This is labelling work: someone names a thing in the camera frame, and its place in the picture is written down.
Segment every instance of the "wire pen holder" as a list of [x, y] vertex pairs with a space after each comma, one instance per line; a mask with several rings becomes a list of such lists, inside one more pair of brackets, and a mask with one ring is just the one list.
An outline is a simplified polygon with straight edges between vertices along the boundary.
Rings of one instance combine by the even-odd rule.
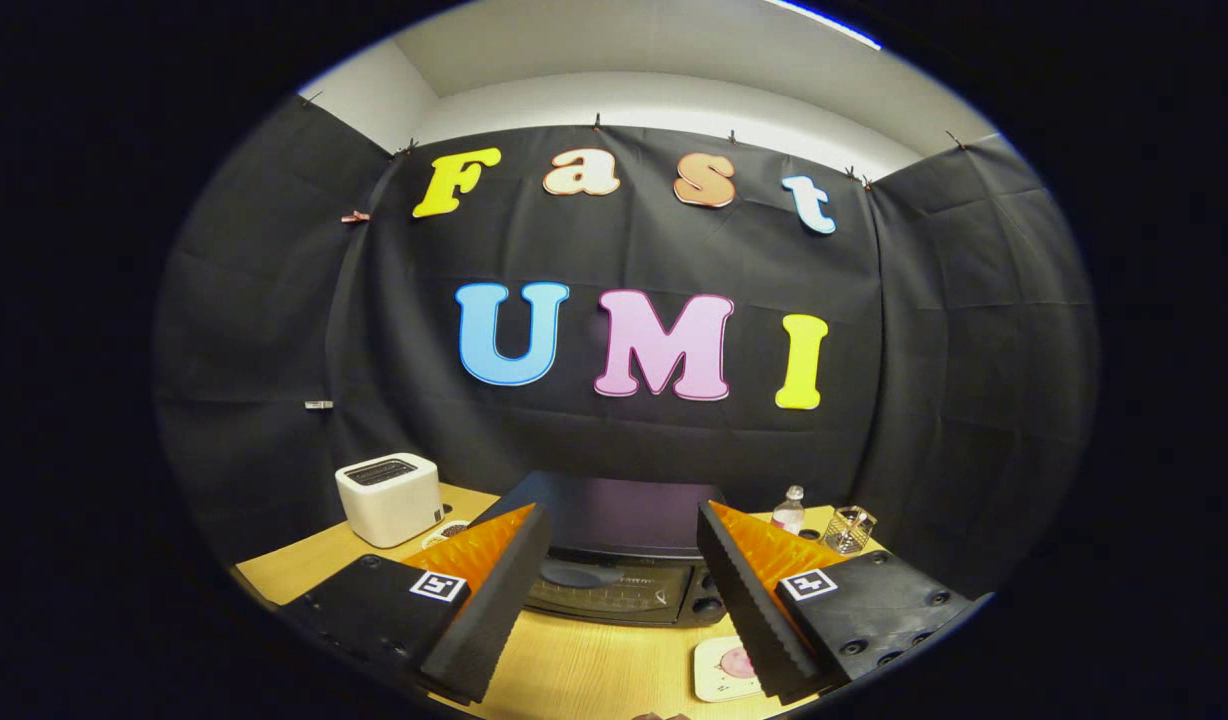
[[837, 507], [823, 532], [823, 544], [841, 555], [852, 555], [867, 547], [871, 531], [876, 527], [876, 516], [857, 505]]

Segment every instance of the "screw hole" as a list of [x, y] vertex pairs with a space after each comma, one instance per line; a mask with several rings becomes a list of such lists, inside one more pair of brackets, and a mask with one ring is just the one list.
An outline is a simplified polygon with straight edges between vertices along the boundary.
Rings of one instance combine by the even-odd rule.
[[867, 641], [865, 639], [858, 639], [857, 641], [850, 641], [841, 646], [841, 655], [858, 655], [867, 650]]

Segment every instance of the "white ceiling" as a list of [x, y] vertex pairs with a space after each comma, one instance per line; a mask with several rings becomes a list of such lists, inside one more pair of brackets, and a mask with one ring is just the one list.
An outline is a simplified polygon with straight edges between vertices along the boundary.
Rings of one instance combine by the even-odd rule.
[[889, 50], [764, 0], [476, 0], [394, 42], [440, 97], [560, 72], [674, 72], [809, 102], [922, 156], [950, 147], [947, 131], [997, 131]]

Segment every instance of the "black backdrop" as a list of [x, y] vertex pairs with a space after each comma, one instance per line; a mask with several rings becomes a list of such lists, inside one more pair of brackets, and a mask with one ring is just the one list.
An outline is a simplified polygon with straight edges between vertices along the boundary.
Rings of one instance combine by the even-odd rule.
[[[503, 160], [457, 210], [413, 216], [432, 160], [486, 147]], [[550, 160], [576, 147], [612, 152], [619, 190], [546, 193]], [[688, 152], [732, 160], [737, 199], [678, 202]], [[791, 176], [828, 193], [833, 233], [797, 217]], [[339, 222], [355, 209], [370, 222]], [[513, 358], [530, 343], [521, 289], [544, 281], [569, 286], [550, 372], [521, 387], [473, 378], [454, 292], [508, 289], [499, 350]], [[646, 291], [664, 328], [700, 292], [733, 300], [729, 396], [596, 393], [609, 337], [597, 299], [615, 288]], [[785, 315], [829, 324], [814, 410], [774, 402]], [[971, 596], [1001, 582], [1066, 491], [1097, 374], [1074, 241], [1001, 138], [867, 190], [803, 158], [645, 128], [515, 129], [387, 158], [297, 100], [192, 214], [157, 348], [166, 447], [227, 562], [340, 521], [339, 466], [410, 451], [500, 495], [550, 469], [715, 483], [756, 511], [801, 484], [807, 503], [862, 503], [879, 539]], [[303, 409], [321, 398], [332, 413]]]

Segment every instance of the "blue letter u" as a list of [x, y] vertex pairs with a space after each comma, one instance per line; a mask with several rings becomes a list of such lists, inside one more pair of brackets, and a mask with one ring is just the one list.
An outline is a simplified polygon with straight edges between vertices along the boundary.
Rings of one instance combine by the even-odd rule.
[[560, 283], [530, 283], [521, 289], [530, 302], [530, 350], [508, 360], [499, 355], [499, 306], [508, 289], [499, 283], [473, 283], [459, 288], [454, 300], [463, 306], [458, 353], [468, 374], [495, 386], [523, 386], [544, 377], [556, 360], [556, 315], [569, 297]]

